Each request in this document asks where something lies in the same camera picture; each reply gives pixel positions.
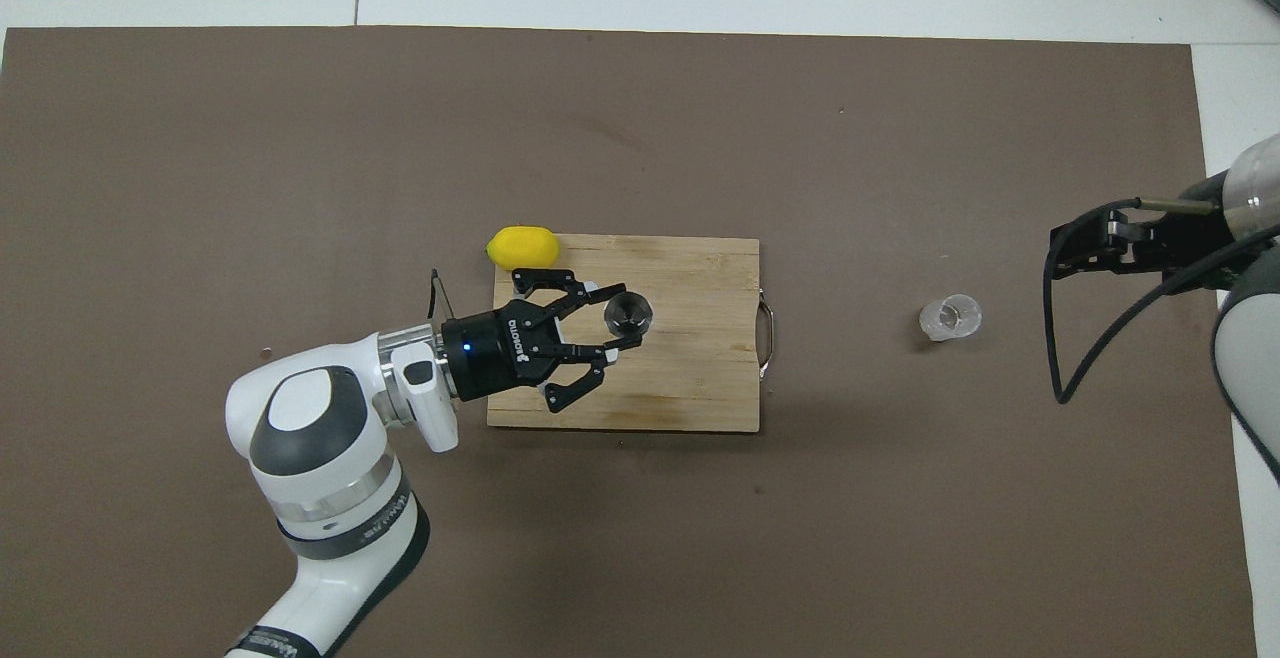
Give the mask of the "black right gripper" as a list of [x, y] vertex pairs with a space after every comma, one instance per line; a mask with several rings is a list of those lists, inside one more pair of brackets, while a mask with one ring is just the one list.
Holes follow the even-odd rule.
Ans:
[[[1094, 210], [1050, 230], [1050, 278], [1079, 271], [1174, 271], [1189, 268], [1235, 239], [1224, 213], [1226, 172], [1194, 184], [1178, 198], [1138, 198], [1138, 210], [1162, 213], [1149, 221], [1129, 221], [1121, 210]], [[1206, 213], [1172, 210], [1174, 204], [1208, 204]]]

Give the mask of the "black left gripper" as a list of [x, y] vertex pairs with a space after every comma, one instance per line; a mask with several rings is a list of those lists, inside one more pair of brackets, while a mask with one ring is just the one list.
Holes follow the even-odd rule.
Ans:
[[[570, 270], [515, 270], [512, 285], [513, 300], [504, 309], [451, 319], [442, 325], [445, 362], [458, 399], [479, 399], [544, 383], [547, 408], [558, 415], [596, 390], [621, 352], [643, 344], [643, 335], [622, 335], [604, 344], [561, 344], [558, 319], [621, 294], [622, 283], [584, 283]], [[550, 303], [532, 303], [529, 298], [540, 291], [559, 292], [562, 297]], [[548, 381], [561, 365], [588, 367], [571, 384]]]

